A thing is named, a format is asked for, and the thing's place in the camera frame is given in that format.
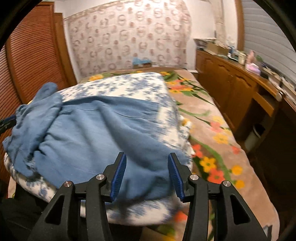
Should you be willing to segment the blue denim jeans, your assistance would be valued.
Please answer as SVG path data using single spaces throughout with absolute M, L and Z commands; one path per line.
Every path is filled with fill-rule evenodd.
M 90 96 L 62 100 L 46 83 L 33 101 L 16 110 L 16 125 L 3 141 L 14 168 L 28 178 L 41 175 L 60 187 L 86 182 L 114 163 L 127 166 L 118 201 L 159 199 L 171 194 L 168 157 L 189 158 L 157 139 L 158 104 L 127 97 Z

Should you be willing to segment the blue floral white quilt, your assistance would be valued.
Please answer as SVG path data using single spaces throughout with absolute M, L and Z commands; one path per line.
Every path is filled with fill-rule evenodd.
M 4 165 L 16 183 L 50 201 L 65 181 L 88 181 L 120 152 L 127 165 L 111 223 L 146 226 L 169 221 L 180 207 L 168 155 L 191 166 L 189 127 L 159 73 L 118 75 L 58 90 L 44 84 L 16 109 L 4 139 Z

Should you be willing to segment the brown louvered wardrobe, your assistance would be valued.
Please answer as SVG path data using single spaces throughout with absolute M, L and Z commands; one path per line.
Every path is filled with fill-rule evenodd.
M 76 85 L 67 49 L 62 13 L 53 1 L 37 4 L 17 25 L 1 49 L 1 118 L 33 99 L 47 82 L 58 89 Z

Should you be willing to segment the wooden sideboard cabinet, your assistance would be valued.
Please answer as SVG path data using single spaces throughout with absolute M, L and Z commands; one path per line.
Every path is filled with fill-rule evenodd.
M 202 50 L 196 51 L 196 70 L 239 144 L 257 127 L 263 133 L 255 148 L 295 150 L 295 107 L 283 91 L 240 64 Z

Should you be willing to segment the circle patterned curtain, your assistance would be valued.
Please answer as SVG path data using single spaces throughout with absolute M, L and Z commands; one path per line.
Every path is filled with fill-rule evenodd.
M 184 1 L 114 1 L 65 19 L 80 75 L 131 69 L 135 60 L 186 67 L 191 16 Z

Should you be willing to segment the cardboard box with blue cloth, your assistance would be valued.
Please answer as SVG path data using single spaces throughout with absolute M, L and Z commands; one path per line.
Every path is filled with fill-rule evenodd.
M 132 60 L 133 69 L 138 68 L 150 68 L 152 67 L 152 61 L 149 59 L 140 59 L 138 57 L 134 57 Z

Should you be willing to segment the pink bottle on sideboard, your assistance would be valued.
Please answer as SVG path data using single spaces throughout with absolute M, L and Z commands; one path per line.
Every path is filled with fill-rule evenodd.
M 255 52 L 253 50 L 250 50 L 246 58 L 246 64 L 251 64 L 254 62 L 254 60 L 255 60 Z

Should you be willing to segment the cardboard box on sideboard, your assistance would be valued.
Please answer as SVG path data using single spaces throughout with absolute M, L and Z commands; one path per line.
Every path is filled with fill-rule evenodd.
M 224 55 L 224 56 L 227 56 L 229 52 L 229 48 L 227 46 L 217 45 L 212 42 L 208 43 L 204 50 L 212 55 Z

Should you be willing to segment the grey window roller shutter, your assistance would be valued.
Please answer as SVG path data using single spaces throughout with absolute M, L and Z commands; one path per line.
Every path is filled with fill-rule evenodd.
M 295 50 L 288 38 L 255 1 L 242 1 L 242 9 L 245 51 L 253 50 L 295 85 Z

